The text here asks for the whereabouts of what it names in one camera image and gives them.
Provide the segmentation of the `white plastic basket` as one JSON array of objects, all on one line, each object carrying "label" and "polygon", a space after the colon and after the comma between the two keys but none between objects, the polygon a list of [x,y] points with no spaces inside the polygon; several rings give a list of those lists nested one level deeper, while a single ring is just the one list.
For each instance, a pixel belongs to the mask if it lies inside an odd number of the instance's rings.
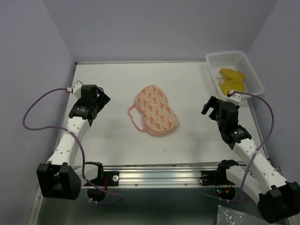
[{"label": "white plastic basket", "polygon": [[242,51],[216,52],[206,55],[212,80],[218,95],[227,98],[231,90],[261,95],[264,87]]}]

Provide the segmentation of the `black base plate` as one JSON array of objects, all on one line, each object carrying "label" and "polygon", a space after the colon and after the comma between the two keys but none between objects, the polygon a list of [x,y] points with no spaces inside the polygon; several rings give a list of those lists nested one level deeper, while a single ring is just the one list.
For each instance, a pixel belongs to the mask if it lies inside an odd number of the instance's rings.
[{"label": "black base plate", "polygon": [[218,172],[217,170],[204,170],[201,171],[199,183],[203,186],[228,186],[231,182],[227,179],[224,172]]},{"label": "black base plate", "polygon": [[119,185],[119,171],[107,170],[100,162],[86,162],[85,175],[88,180],[97,186],[117,187]]}]

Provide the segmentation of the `floral mesh laundry bag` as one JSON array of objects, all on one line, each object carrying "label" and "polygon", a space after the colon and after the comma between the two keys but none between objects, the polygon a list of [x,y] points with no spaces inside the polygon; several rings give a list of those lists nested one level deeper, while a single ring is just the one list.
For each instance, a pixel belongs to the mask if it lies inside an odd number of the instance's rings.
[{"label": "floral mesh laundry bag", "polygon": [[179,126],[179,120],[171,109],[166,94],[156,85],[146,86],[135,97],[128,109],[131,120],[134,120],[131,114],[133,109],[142,117],[142,128],[133,123],[138,131],[159,136],[169,134]]}]

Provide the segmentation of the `yellow bra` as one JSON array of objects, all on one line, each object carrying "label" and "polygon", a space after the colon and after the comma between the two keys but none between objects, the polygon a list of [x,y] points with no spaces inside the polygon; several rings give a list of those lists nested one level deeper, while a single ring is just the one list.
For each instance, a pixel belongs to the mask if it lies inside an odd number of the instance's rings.
[{"label": "yellow bra", "polygon": [[245,76],[239,72],[229,68],[222,68],[219,70],[224,82],[220,83],[222,94],[227,96],[231,90],[243,92],[245,90],[244,79]]}]

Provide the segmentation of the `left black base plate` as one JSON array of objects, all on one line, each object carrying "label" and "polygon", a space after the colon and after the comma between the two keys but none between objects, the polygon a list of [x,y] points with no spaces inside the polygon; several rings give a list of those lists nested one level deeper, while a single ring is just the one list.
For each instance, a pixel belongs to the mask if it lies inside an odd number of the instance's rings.
[{"label": "left black base plate", "polygon": [[100,162],[86,162],[85,175],[88,180],[97,186],[117,187],[119,185],[119,171],[107,170]]}]

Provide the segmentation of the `clear plastic bag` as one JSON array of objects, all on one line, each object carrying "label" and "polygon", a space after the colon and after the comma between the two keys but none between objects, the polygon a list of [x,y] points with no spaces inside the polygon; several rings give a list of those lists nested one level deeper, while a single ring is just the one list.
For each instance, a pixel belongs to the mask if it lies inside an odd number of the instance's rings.
[{"label": "clear plastic bag", "polygon": [[245,214],[218,205],[217,225],[248,225]]}]

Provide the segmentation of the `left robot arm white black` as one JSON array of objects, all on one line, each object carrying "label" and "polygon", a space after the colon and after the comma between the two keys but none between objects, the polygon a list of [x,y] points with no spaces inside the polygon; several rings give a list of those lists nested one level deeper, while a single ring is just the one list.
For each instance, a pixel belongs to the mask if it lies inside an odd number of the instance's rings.
[{"label": "left robot arm white black", "polygon": [[80,176],[74,170],[79,143],[97,114],[110,101],[103,90],[77,82],[69,90],[77,99],[68,115],[67,127],[56,150],[45,164],[37,167],[43,197],[75,200],[81,190]]}]

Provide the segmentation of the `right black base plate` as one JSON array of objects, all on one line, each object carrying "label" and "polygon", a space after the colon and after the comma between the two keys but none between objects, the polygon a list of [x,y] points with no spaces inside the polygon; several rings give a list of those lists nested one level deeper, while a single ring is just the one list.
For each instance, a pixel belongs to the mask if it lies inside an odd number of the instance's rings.
[{"label": "right black base plate", "polygon": [[201,171],[199,183],[203,186],[228,186],[231,182],[227,179],[224,172],[218,172],[217,170],[204,170]]}]

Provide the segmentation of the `aluminium mounting rail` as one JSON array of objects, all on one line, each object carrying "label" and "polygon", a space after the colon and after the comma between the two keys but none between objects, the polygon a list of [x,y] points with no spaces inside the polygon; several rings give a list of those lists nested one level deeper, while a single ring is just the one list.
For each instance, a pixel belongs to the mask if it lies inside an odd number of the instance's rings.
[{"label": "aluminium mounting rail", "polygon": [[[158,165],[158,166],[103,166],[105,169],[119,171],[119,185],[110,188],[197,188],[201,171],[218,170],[217,165]],[[80,176],[83,187],[91,187],[88,178],[82,177],[80,167],[74,168]]]}]

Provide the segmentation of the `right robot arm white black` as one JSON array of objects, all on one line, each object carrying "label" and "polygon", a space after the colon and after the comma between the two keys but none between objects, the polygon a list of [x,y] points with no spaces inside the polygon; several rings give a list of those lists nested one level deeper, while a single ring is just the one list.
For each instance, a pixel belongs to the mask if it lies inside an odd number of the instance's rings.
[{"label": "right robot arm white black", "polygon": [[203,186],[235,185],[257,205],[260,214],[270,224],[300,212],[300,186],[289,182],[260,152],[250,133],[239,124],[241,93],[230,91],[223,101],[210,97],[201,113],[209,109],[216,121],[222,140],[247,165],[244,170],[234,160],[221,161],[214,171],[202,171],[199,182]]}]

